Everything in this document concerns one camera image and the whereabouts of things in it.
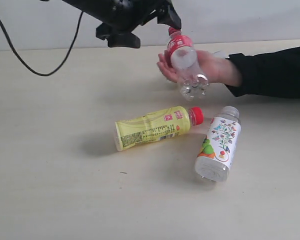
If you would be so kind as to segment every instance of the yellow label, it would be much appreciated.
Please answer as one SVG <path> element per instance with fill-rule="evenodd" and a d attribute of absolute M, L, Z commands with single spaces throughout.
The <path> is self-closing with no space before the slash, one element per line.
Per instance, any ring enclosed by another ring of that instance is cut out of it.
<path fill-rule="evenodd" d="M 132 120 L 115 122 L 121 150 L 135 145 L 158 142 L 187 133 L 191 122 L 182 106 L 175 106 L 148 113 Z"/>

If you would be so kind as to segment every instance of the black sleeve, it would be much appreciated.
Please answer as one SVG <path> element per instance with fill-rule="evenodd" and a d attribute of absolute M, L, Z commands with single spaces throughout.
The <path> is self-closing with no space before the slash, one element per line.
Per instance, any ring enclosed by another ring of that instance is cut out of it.
<path fill-rule="evenodd" d="M 300 99 L 300 47 L 254 56 L 232 54 L 228 60 L 242 75 L 240 87 L 227 86 L 234 96 Z"/>

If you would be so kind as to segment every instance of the white bottle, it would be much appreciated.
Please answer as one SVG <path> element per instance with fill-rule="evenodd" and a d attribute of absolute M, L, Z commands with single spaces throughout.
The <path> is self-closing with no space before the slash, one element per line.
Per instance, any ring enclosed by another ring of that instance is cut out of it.
<path fill-rule="evenodd" d="M 195 172 L 215 182 L 226 181 L 240 132 L 239 111 L 233 106 L 224 107 L 211 121 L 195 161 Z"/>
<path fill-rule="evenodd" d="M 181 30 L 168 30 L 170 41 L 167 45 L 171 66 L 178 75 L 178 89 L 182 96 L 192 101 L 203 98 L 209 85 L 208 79 L 198 63 L 197 52 L 192 40 L 182 35 Z"/>

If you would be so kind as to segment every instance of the white wall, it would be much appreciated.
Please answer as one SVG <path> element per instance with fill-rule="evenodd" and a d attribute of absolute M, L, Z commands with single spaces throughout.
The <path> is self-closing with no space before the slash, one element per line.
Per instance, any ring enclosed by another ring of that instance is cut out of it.
<path fill-rule="evenodd" d="M 300 0 L 172 1 L 183 31 L 196 43 L 300 39 Z M 0 18 L 17 49 L 67 48 L 79 14 L 61 0 L 0 0 Z M 99 24 L 85 14 L 75 46 L 106 46 L 105 41 L 95 38 Z M 166 43 L 167 28 L 152 21 L 134 33 L 142 45 L 162 45 Z M 8 49 L 0 29 L 0 50 Z"/>

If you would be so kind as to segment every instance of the wrist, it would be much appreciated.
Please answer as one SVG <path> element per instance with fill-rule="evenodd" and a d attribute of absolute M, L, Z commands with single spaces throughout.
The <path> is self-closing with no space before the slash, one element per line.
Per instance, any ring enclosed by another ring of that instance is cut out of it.
<path fill-rule="evenodd" d="M 240 71 L 229 59 L 220 60 L 218 82 L 232 87 L 240 87 L 242 83 Z"/>

